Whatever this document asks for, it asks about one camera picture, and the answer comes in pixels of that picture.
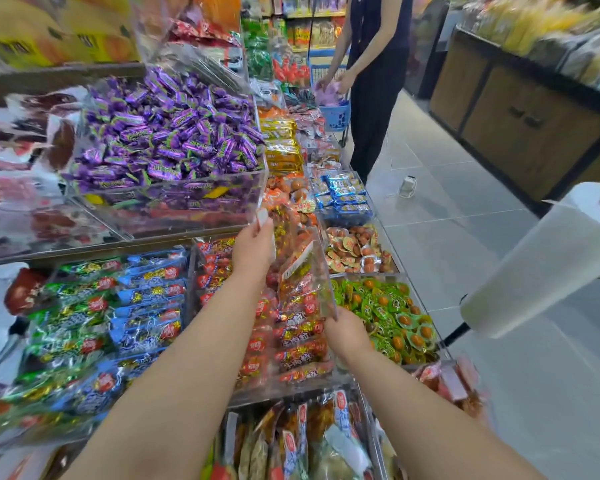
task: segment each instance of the cabinet handle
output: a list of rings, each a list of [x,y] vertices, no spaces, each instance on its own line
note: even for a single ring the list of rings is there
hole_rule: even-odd
[[[524,115],[524,111],[522,111],[521,109],[518,109],[515,106],[509,106],[509,112],[515,117],[515,118],[521,118]]]
[[[527,126],[533,129],[540,129],[544,124],[544,120],[539,120],[538,118],[534,118],[533,116],[526,116],[524,122]]]

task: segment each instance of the pile of purple candy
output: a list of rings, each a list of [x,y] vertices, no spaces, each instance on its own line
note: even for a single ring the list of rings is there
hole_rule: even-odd
[[[87,111],[95,146],[72,168],[80,191],[147,186],[262,169],[264,138],[248,98],[206,85],[195,75],[147,69],[133,86],[106,79],[90,88]]]

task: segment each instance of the dark sleeveless top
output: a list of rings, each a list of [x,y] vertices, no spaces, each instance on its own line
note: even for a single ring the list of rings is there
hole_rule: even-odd
[[[349,66],[365,51],[371,39],[380,30],[380,12],[382,0],[351,0],[351,51]],[[393,50],[409,47],[409,26],[413,0],[402,0],[398,26],[395,34],[384,49]]]

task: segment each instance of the person's left hand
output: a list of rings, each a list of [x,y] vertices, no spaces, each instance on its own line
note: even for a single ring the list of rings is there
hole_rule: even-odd
[[[356,75],[350,71],[346,70],[342,74],[338,76],[338,82],[340,83],[340,87],[338,88],[338,92],[340,94],[346,94],[348,90],[351,89],[353,83],[356,81]]]
[[[276,257],[273,241],[273,220],[267,217],[258,231],[258,223],[240,231],[233,245],[233,273],[248,276],[250,280],[264,281]]]

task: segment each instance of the person in dark clothing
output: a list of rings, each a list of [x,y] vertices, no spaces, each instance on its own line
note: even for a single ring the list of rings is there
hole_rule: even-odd
[[[318,87],[333,80],[349,46],[340,92],[351,89],[351,167],[367,183],[407,71],[413,0],[349,0],[347,17],[331,67]]]

